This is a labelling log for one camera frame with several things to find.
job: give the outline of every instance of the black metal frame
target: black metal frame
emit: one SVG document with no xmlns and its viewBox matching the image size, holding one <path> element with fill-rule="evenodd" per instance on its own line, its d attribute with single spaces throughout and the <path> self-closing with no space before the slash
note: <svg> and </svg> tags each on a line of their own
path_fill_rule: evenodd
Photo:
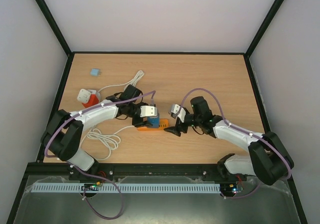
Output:
<svg viewBox="0 0 320 224">
<path fill-rule="evenodd" d="M 257 82 L 255 80 L 255 76 L 252 70 L 252 66 L 250 64 L 250 56 L 252 55 L 254 49 L 258 45 L 259 41 L 261 40 L 263 34 L 267 30 L 269 24 L 271 23 L 272 19 L 274 18 L 275 14 L 277 13 L 278 9 L 280 8 L 281 4 L 283 3 L 284 0 L 275 0 L 273 5 L 271 6 L 268 14 L 266 15 L 263 23 L 261 24 L 258 32 L 256 33 L 253 41 L 251 42 L 248 50 L 246 53 L 223 53 L 223 52 L 72 52 L 63 37 L 57 23 L 55 22 L 53 15 L 51 14 L 48 6 L 45 3 L 45 0 L 36 0 L 37 4 L 39 5 L 42 13 L 46 17 L 49 25 L 51 26 L 53 32 L 55 33 L 58 41 L 60 42 L 62 48 L 64 49 L 66 55 L 68 56 L 62 79 L 60 81 L 60 85 L 53 103 L 52 111 L 49 117 L 49 120 L 52 118 L 53 113 L 56 112 L 59 108 L 60 101 L 65 89 L 65 85 L 67 82 L 67 78 L 69 75 L 69 71 L 72 65 L 72 61 L 74 58 L 74 55 L 76 53 L 109 53 L 109 54 L 201 54 L 201 55 L 243 55 L 243 58 L 246 63 L 246 68 L 248 70 L 248 75 L 250 78 L 250 82 L 252 85 L 253 93 L 256 99 L 256 103 L 258 106 L 258 110 L 260 113 L 260 117 L 262 120 L 263 128 L 264 130 L 270 131 L 270 126 L 268 123 L 268 119 L 266 116 L 266 112 L 263 106 L 263 102 L 257 87 Z M 47 176 L 68 176 L 69 171 L 67 169 L 68 165 L 67 164 L 54 164 L 54 163 L 43 163 L 44 159 L 44 148 L 41 146 L 38 156 L 37 156 L 37 161 L 35 163 L 29 163 L 27 165 L 26 171 L 24 173 L 23 179 L 21 181 L 18 193 L 16 195 L 10 216 L 8 218 L 7 224 L 12 224 L 14 222 L 16 213 L 18 211 L 18 207 L 20 204 L 20 200 L 22 198 L 24 189 L 27 184 L 27 179 L 29 176 L 32 175 L 47 175 Z M 166 173 L 166 174 L 173 174 L 175 176 L 177 175 L 182 175 L 182 176 L 190 176 L 190 177 L 199 177 L 202 176 L 203 178 L 207 179 L 208 181 L 216 181 L 218 183 L 232 183 L 235 180 L 233 178 L 225 181 L 219 179 L 219 176 L 215 173 L 215 165 L 216 164 L 193 164 L 193 165 L 185 165 L 185 164 L 173 164 L 173 165 L 159 165 L 159 164 L 151 164 L 151 165 L 146 165 L 146 164 L 103 164 L 106 168 L 111 168 L 113 171 L 113 177 L 114 178 L 121 178 L 126 175 L 161 175 L 161 173 Z M 288 185 L 290 188 L 290 191 L 293 195 L 293 200 L 298 212 L 298 216 L 300 218 L 300 222 L 302 224 L 307 224 L 307 219 L 304 214 L 298 192 L 295 186 L 295 183 L 293 181 L 293 178 L 291 177 L 288 180 Z"/>
</svg>

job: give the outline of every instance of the blue block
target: blue block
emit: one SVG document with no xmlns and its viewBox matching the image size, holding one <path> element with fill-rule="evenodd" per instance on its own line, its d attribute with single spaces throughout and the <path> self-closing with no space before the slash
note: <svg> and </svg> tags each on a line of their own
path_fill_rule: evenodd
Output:
<svg viewBox="0 0 320 224">
<path fill-rule="evenodd" d="M 159 114 L 156 117 L 148 117 L 147 120 L 152 124 L 152 127 L 148 128 L 158 128 L 160 123 Z"/>
<path fill-rule="evenodd" d="M 92 76 L 98 77 L 99 74 L 100 74 L 100 69 L 98 69 L 98 68 L 93 68 L 93 69 L 91 70 L 90 74 L 91 74 Z"/>
</svg>

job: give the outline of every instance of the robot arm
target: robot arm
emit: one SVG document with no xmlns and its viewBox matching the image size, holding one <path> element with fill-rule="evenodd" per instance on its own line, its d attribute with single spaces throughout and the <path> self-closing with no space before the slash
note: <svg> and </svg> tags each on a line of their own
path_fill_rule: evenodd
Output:
<svg viewBox="0 0 320 224">
<path fill-rule="evenodd" d="M 290 155 L 275 133 L 256 133 L 234 124 L 230 127 L 231 123 L 228 120 L 212 114 L 203 97 L 193 98 L 191 106 L 193 114 L 186 108 L 182 108 L 179 112 L 180 106 L 174 104 L 170 113 L 177 121 L 174 127 L 168 127 L 165 131 L 181 136 L 181 132 L 187 133 L 189 126 L 199 127 L 204 134 L 227 140 L 249 152 L 249 156 L 229 154 L 223 157 L 218 162 L 218 171 L 222 177 L 229 174 L 255 175 L 265 184 L 272 185 L 288 172 L 281 159 L 258 137 L 271 144 L 291 168 L 294 166 Z"/>
<path fill-rule="evenodd" d="M 76 165 L 84 171 L 90 171 L 90 169 L 93 169 L 91 171 L 94 173 L 94 168 L 98 165 L 98 162 L 83 149 L 79 148 L 82 133 L 105 120 L 110 120 L 120 115 L 131 117 L 132 125 L 135 127 L 151 126 L 151 124 L 146 120 L 146 117 L 158 115 L 158 110 L 155 106 L 151 106 L 143 102 L 135 104 L 134 101 L 111 105 L 111 103 L 136 98 L 141 93 L 142 92 L 139 89 L 129 85 L 119 98 L 117 95 L 113 95 L 107 97 L 98 104 L 101 108 L 96 108 L 87 112 L 83 112 L 84 110 L 81 110 L 70 113 L 64 110 L 59 110 L 50 120 L 41 138 L 41 143 L 44 146 L 47 146 L 53 134 L 65 122 L 65 120 L 77 115 L 77 117 L 75 117 L 65 127 L 67 128 L 65 132 L 58 133 L 51 142 L 49 150 L 60 160 Z"/>
</svg>

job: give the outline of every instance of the gray wall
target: gray wall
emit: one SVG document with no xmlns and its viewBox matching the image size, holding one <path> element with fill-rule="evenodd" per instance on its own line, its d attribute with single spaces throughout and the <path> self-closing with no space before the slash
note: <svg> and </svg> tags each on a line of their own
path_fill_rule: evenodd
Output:
<svg viewBox="0 0 320 224">
<path fill-rule="evenodd" d="M 66 58 L 34 0 L 0 0 L 0 223 L 36 160 Z"/>
<path fill-rule="evenodd" d="M 245 52 L 274 0 L 46 0 L 74 51 Z"/>
<path fill-rule="evenodd" d="M 293 177 L 309 223 L 320 203 L 320 0 L 285 0 L 253 56 L 273 131 L 295 162 Z"/>
</svg>

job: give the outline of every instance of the wooden tabletop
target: wooden tabletop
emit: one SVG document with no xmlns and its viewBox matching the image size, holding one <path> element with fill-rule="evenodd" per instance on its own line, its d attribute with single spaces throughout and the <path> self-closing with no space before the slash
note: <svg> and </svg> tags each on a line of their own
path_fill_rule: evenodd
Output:
<svg viewBox="0 0 320 224">
<path fill-rule="evenodd" d="M 90 76 L 92 68 L 101 71 L 99 77 Z M 143 93 L 156 90 L 154 101 L 160 118 L 175 119 L 168 114 L 173 103 L 180 104 L 193 88 L 210 90 L 220 101 L 227 119 L 246 129 L 263 132 L 261 118 L 253 94 L 245 61 L 242 55 L 192 55 L 192 54 L 76 54 L 68 76 L 60 109 L 71 112 L 84 107 L 77 101 L 79 90 L 100 89 L 107 85 L 126 83 L 138 70 L 145 72 L 137 88 Z M 101 92 L 105 98 L 123 91 L 124 86 L 111 87 Z M 208 94 L 196 91 L 185 103 L 191 110 L 190 99 L 203 96 L 213 114 L 218 106 Z M 131 124 L 127 120 L 107 120 L 98 125 L 104 134 L 113 134 Z M 208 135 L 200 136 L 189 128 L 187 134 L 177 137 L 164 131 L 139 132 L 127 128 L 118 134 L 119 148 L 112 151 L 106 163 L 216 163 L 229 153 L 246 155 L 246 152 L 224 140 Z M 82 148 L 95 158 L 103 158 L 108 149 L 99 141 L 86 139 Z M 44 162 L 59 162 L 45 158 Z"/>
</svg>

